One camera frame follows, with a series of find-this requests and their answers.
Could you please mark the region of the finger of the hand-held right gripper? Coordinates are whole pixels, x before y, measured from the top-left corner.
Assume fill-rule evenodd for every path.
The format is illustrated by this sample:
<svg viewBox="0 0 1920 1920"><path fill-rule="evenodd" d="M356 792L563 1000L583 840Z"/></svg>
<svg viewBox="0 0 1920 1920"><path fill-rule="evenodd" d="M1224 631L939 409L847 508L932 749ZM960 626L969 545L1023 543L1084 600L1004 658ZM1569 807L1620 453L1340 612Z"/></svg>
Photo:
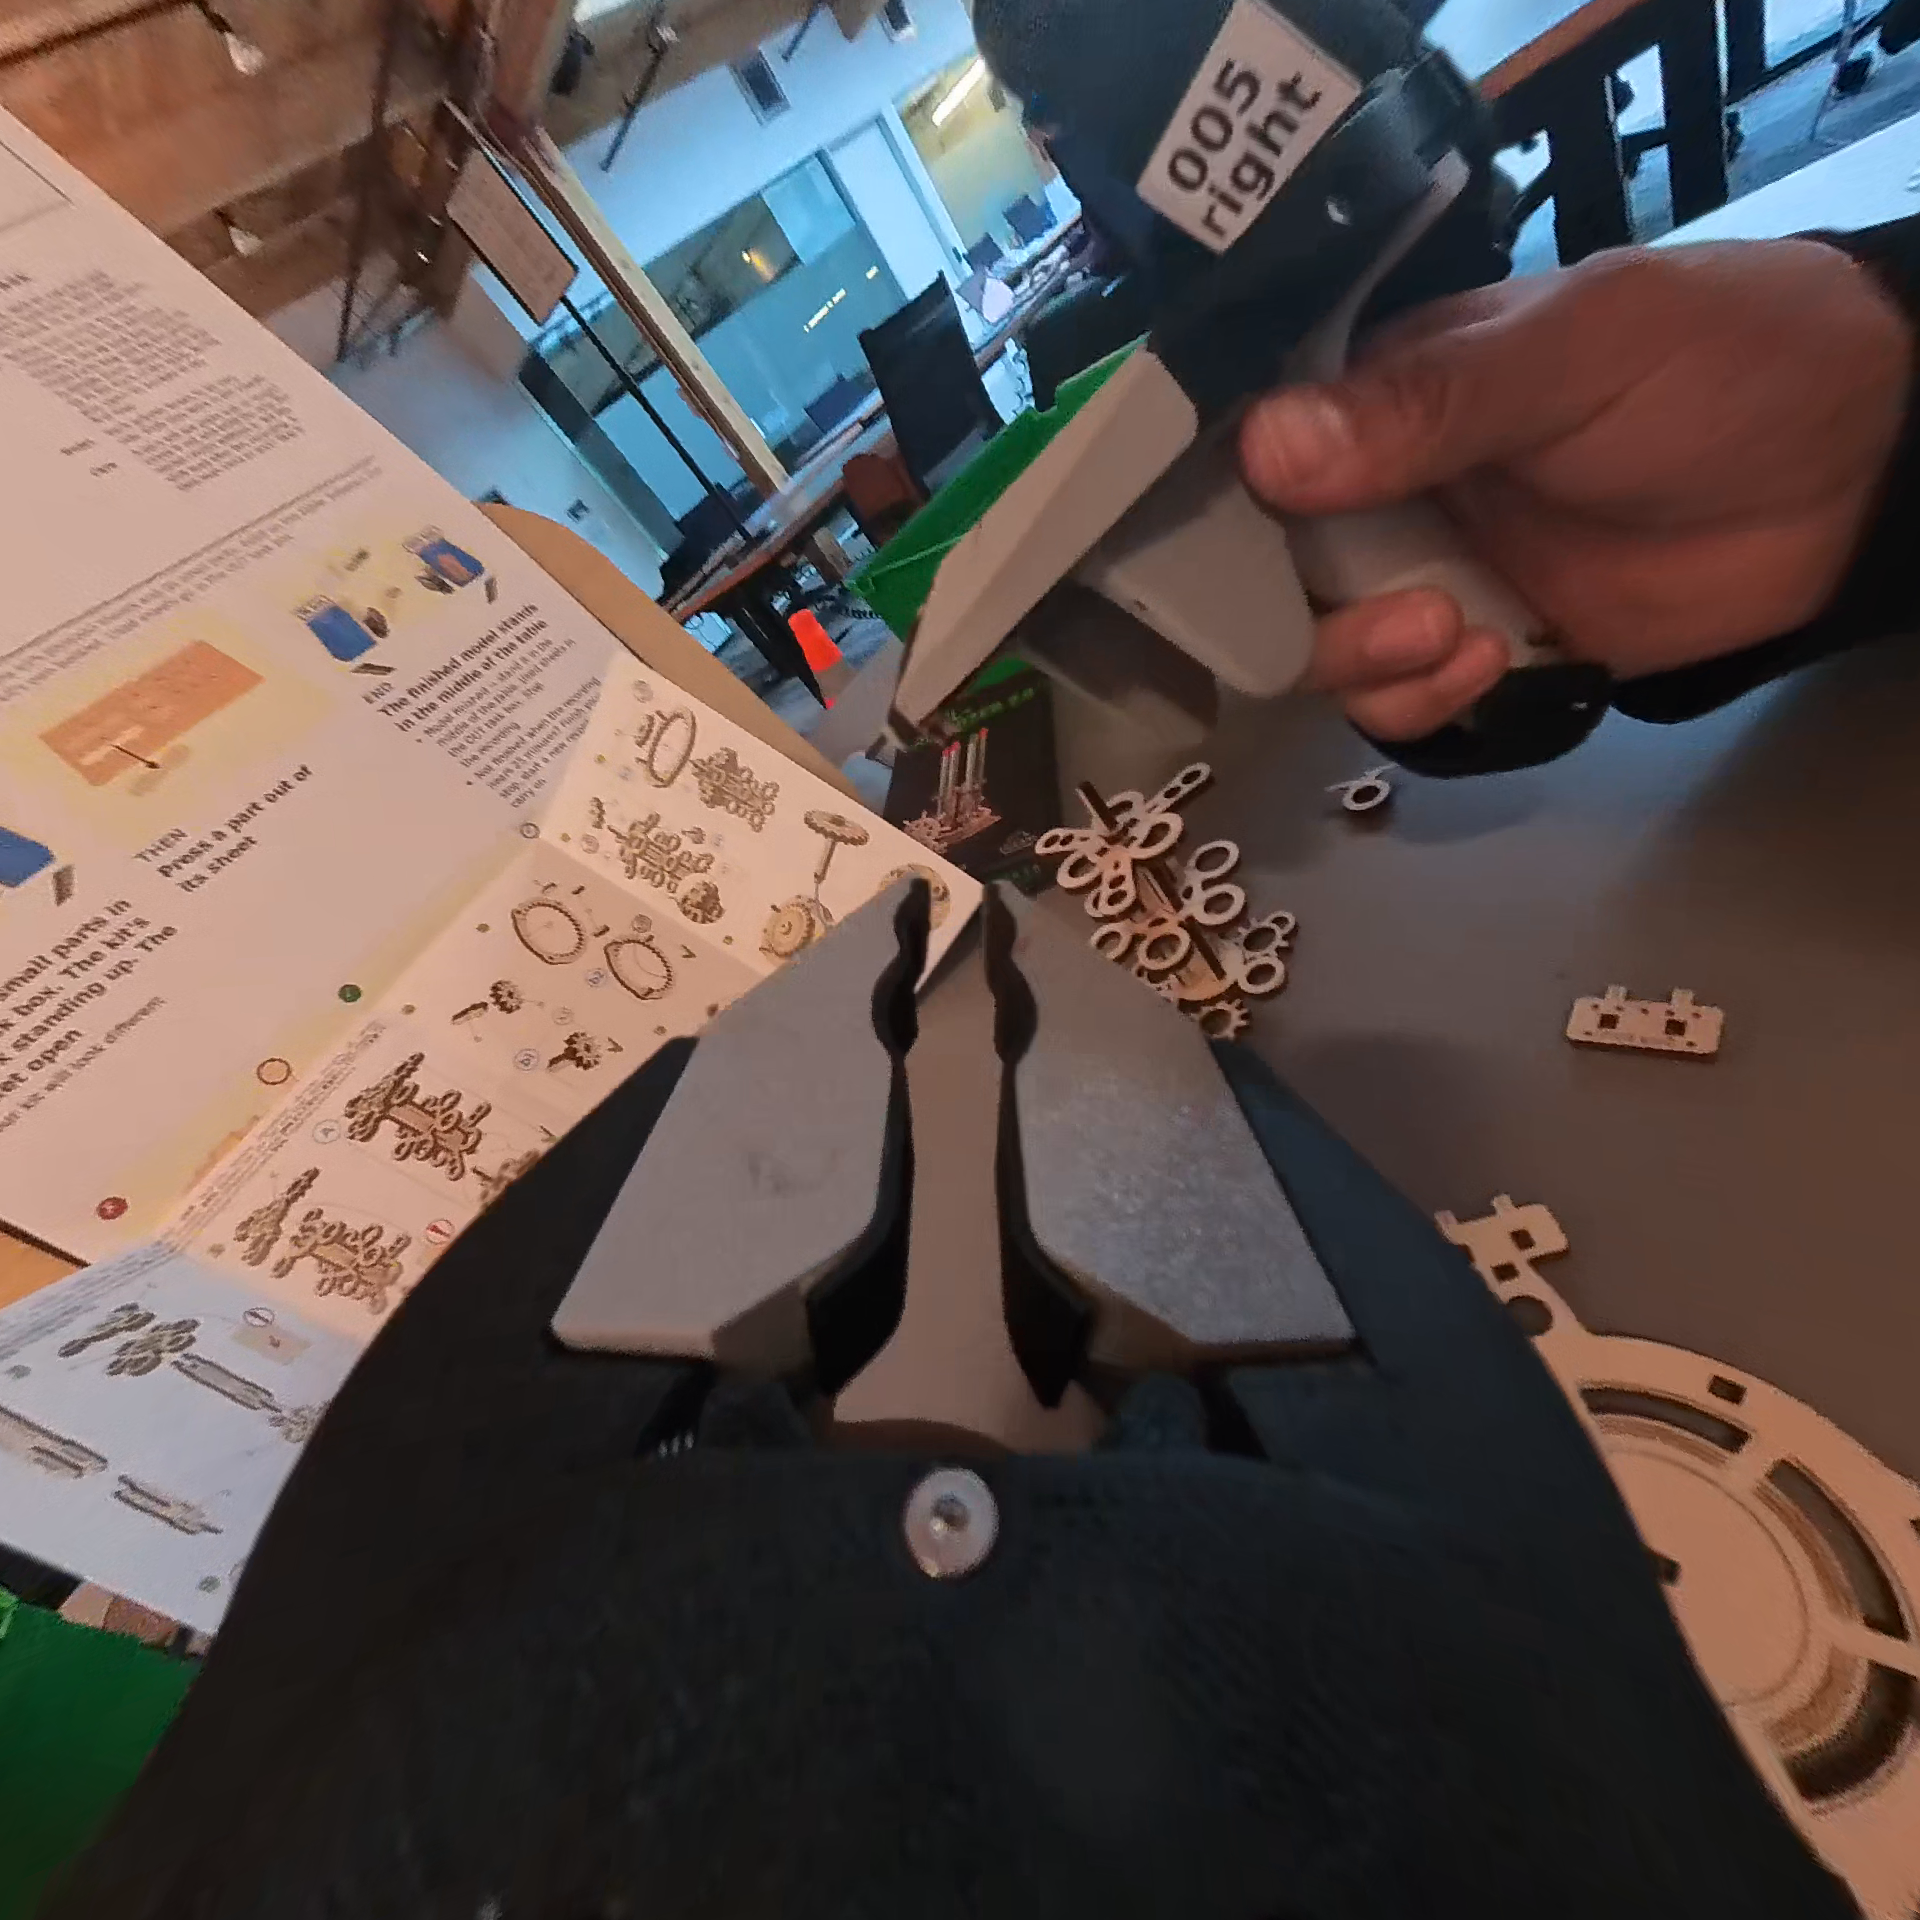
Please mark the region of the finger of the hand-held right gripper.
<svg viewBox="0 0 1920 1920"><path fill-rule="evenodd" d="M1273 701L1307 672L1311 593L1234 448L1190 450L1078 565L1078 584L1119 616L1121 658L1151 686Z"/></svg>
<svg viewBox="0 0 1920 1920"><path fill-rule="evenodd" d="M939 565L886 712L895 745L924 741L927 720L1186 455L1199 424L1159 349L1122 356Z"/></svg>

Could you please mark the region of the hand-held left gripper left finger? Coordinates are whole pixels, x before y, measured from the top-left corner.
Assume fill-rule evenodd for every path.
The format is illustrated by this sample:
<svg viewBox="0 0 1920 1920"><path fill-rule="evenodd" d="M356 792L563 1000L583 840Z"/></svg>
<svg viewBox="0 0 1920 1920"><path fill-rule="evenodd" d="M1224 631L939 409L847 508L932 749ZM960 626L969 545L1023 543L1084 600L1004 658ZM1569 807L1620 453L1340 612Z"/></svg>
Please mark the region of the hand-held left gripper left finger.
<svg viewBox="0 0 1920 1920"><path fill-rule="evenodd" d="M840 1394L897 1332L930 884L899 879L690 1047L552 1329Z"/></svg>

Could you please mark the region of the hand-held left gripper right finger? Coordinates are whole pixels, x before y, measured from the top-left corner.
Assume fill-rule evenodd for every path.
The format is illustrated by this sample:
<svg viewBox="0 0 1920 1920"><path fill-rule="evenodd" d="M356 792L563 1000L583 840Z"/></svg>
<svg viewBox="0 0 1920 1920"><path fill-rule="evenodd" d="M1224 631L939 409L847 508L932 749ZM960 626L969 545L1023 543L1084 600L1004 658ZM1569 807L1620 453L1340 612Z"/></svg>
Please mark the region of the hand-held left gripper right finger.
<svg viewBox="0 0 1920 1920"><path fill-rule="evenodd" d="M1354 1349L1217 1047L1023 895L982 906L1000 1292L1035 1398Z"/></svg>

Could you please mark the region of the round wooden disc part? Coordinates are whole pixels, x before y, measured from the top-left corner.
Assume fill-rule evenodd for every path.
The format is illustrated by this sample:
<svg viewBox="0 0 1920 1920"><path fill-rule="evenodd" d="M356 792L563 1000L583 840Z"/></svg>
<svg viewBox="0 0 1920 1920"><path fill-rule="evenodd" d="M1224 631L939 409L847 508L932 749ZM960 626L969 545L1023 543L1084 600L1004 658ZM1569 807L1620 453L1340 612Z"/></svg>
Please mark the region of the round wooden disc part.
<svg viewBox="0 0 1920 1920"><path fill-rule="evenodd" d="M1570 1253L1507 1192L1441 1233L1536 1353L1628 1501L1720 1705L1834 1857L1915 1850L1915 1484L1729 1359L1599 1332L1548 1279Z"/></svg>

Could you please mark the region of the black model kit box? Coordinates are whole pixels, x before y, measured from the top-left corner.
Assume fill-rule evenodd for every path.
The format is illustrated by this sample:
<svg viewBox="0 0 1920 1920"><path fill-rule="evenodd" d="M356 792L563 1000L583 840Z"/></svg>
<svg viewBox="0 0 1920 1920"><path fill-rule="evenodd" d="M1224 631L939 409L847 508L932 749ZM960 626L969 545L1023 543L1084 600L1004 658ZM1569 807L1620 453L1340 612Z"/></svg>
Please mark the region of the black model kit box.
<svg viewBox="0 0 1920 1920"><path fill-rule="evenodd" d="M1066 584L987 653L939 653L916 614L888 720L883 817L977 879L1047 884L1044 832L1088 825L1081 785L1151 790L1200 759L1214 677L1105 596Z"/></svg>

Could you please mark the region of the wooden model assembly with rings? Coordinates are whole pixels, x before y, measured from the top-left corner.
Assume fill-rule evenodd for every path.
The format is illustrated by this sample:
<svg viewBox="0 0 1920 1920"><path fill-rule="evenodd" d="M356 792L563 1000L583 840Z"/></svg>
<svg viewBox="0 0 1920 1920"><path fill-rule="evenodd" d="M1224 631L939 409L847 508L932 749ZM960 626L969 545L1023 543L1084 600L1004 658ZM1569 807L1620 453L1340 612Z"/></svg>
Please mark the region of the wooden model assembly with rings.
<svg viewBox="0 0 1920 1920"><path fill-rule="evenodd" d="M1212 765L1191 761L1147 792L1081 784L1081 823L1047 829L1035 852L1088 914L1100 958L1208 1039L1233 1042L1260 1004L1284 991L1298 918L1283 906L1255 911L1236 840L1191 836L1186 808L1212 782Z"/></svg>

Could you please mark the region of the person's right hand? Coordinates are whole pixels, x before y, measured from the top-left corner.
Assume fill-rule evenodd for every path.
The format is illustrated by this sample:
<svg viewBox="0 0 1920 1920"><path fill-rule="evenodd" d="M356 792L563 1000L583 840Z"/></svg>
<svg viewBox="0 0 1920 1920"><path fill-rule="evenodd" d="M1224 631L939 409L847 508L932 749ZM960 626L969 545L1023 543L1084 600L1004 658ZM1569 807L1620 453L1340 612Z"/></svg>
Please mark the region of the person's right hand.
<svg viewBox="0 0 1920 1920"><path fill-rule="evenodd" d="M1680 725L1918 632L1918 222L1617 248L1380 327L1241 420L1262 503L1432 498L1607 672Z"/></svg>

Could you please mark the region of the black office chair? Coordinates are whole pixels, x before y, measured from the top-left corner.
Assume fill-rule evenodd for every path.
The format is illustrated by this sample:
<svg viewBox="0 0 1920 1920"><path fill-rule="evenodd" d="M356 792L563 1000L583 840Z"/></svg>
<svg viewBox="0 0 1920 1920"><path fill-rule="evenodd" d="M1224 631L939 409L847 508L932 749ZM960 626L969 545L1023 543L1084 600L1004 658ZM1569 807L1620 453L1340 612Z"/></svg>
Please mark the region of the black office chair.
<svg viewBox="0 0 1920 1920"><path fill-rule="evenodd" d="M947 279L865 327L858 345L874 373L903 463L921 481L969 440L1004 426Z"/></svg>

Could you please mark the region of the long wooden table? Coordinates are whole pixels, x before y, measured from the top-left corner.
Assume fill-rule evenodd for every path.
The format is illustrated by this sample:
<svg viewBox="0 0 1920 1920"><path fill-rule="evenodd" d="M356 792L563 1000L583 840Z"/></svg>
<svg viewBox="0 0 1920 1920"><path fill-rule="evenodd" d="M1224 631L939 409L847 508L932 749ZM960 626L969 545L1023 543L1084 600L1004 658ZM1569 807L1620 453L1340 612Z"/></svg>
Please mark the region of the long wooden table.
<svg viewBox="0 0 1920 1920"><path fill-rule="evenodd" d="M660 609L681 626L695 616L723 616L777 677L809 680L809 660L783 612L785 583L849 504L851 462L863 453L895 450L897 434L886 420L832 440L819 460L769 495L746 519L744 529L723 542L681 586L660 592Z"/></svg>

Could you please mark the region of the folded diagram instruction booklet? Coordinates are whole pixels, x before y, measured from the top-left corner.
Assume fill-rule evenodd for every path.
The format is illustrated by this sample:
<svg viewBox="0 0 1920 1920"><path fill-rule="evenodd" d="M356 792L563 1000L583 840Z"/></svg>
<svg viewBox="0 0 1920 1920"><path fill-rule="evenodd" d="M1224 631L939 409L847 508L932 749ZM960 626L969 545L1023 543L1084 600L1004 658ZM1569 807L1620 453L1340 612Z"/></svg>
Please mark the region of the folded diagram instruction booklet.
<svg viewBox="0 0 1920 1920"><path fill-rule="evenodd" d="M222 1621L355 1365L448 1248L667 1042L870 900L982 884L659 673L617 669L537 816L335 871L297 770L6 930L6 1548Z"/></svg>

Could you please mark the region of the small rectangular wooden piece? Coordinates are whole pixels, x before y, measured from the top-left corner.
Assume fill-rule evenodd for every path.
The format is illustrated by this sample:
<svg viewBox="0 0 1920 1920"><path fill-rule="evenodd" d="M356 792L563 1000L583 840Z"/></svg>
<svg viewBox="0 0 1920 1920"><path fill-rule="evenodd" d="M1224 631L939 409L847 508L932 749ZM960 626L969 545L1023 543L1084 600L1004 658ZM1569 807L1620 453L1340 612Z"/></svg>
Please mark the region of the small rectangular wooden piece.
<svg viewBox="0 0 1920 1920"><path fill-rule="evenodd" d="M1697 998L1689 990L1673 990L1665 998L1646 998L1611 984L1600 994L1572 1000L1567 1039L1590 1049L1634 1049L1678 1058L1714 1058L1722 1049L1724 1010Z"/></svg>

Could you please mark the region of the dark wooden desk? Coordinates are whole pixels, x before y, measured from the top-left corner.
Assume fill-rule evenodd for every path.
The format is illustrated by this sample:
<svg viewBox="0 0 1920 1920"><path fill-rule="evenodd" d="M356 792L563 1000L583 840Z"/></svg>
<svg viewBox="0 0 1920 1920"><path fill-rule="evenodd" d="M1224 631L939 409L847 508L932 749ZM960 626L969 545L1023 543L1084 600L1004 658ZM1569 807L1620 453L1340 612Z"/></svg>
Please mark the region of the dark wooden desk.
<svg viewBox="0 0 1920 1920"><path fill-rule="evenodd" d="M1590 2L1478 82L1504 146L1545 141L1552 238L1567 266L1634 244L1611 79L1643 54L1660 63L1671 220L1689 224L1729 201L1720 5Z"/></svg>

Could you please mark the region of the hanging sign board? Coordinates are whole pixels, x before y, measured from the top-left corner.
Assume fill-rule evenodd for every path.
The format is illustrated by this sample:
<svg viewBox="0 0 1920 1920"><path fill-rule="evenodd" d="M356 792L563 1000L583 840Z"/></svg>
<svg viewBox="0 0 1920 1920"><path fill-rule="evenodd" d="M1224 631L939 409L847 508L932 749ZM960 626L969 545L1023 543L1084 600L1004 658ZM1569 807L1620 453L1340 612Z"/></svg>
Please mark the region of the hanging sign board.
<svg viewBox="0 0 1920 1920"><path fill-rule="evenodd" d="M578 265L522 196L513 173L482 141L474 144L448 189L444 220L482 257L537 327L572 295Z"/></svg>

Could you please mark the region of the printed text instruction sheet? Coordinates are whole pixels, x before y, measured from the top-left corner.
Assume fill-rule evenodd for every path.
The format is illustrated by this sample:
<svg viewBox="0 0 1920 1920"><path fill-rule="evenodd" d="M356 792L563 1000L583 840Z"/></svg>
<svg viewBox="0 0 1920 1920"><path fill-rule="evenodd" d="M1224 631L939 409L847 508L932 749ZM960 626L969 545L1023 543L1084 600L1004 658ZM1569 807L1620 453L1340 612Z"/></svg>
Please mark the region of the printed text instruction sheet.
<svg viewBox="0 0 1920 1920"><path fill-rule="evenodd" d="M3 1213L159 1233L534 840L616 639L9 111Z"/></svg>

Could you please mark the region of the wooden post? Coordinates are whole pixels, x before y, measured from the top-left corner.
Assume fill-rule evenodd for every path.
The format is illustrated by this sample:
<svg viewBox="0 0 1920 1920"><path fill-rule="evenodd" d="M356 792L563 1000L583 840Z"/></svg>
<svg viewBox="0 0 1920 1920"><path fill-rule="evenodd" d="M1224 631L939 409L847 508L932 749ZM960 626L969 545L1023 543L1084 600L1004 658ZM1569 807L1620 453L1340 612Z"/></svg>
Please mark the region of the wooden post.
<svg viewBox="0 0 1920 1920"><path fill-rule="evenodd" d="M591 186L574 170L553 137L539 127L518 127L502 113L474 118L450 105L454 120L491 157L505 164L510 181L522 185L583 262L603 281L617 309L655 346L656 358L680 384L694 414L708 422L727 446L740 471L758 486L759 498L780 490L790 471L775 457L751 414L737 402L727 381L714 370L694 341L673 301L651 282L643 265L617 238L611 220Z"/></svg>

